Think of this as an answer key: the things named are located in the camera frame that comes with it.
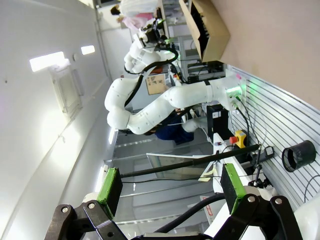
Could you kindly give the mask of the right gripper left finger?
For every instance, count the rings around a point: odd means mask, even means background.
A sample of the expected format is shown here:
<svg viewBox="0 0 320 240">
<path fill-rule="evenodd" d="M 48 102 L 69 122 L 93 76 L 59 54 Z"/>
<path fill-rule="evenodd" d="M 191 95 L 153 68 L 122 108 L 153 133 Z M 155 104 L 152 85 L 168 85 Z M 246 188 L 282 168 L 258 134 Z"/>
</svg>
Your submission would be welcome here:
<svg viewBox="0 0 320 240">
<path fill-rule="evenodd" d="M 96 233 L 100 240 L 126 240 L 127 237 L 113 221 L 123 183 L 118 168 L 107 171 L 101 190 L 93 200 L 74 208 L 58 205 L 52 215 L 46 240 L 81 240 L 86 233 Z"/>
</svg>

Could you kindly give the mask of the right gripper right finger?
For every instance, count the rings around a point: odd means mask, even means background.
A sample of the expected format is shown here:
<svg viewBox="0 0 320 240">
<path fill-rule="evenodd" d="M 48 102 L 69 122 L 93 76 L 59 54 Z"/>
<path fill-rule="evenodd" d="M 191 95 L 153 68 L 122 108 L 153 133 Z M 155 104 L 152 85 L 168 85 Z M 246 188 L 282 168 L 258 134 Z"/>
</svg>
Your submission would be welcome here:
<svg viewBox="0 0 320 240">
<path fill-rule="evenodd" d="M 258 227 L 266 240 L 303 238 L 288 199 L 276 195 L 269 200 L 249 193 L 232 163 L 222 167 L 220 184 L 230 213 L 214 240 L 240 240 L 249 227 Z"/>
</svg>

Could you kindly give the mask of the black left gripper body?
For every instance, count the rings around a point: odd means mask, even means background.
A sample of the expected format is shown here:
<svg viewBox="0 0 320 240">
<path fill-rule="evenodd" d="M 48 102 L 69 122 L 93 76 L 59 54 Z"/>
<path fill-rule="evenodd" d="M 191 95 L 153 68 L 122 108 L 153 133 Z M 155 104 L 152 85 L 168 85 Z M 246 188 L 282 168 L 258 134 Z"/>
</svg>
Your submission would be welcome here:
<svg viewBox="0 0 320 240">
<path fill-rule="evenodd" d="M 141 29 L 141 44 L 143 48 L 159 47 L 165 45 L 165 31 L 164 25 L 148 24 Z"/>
</svg>

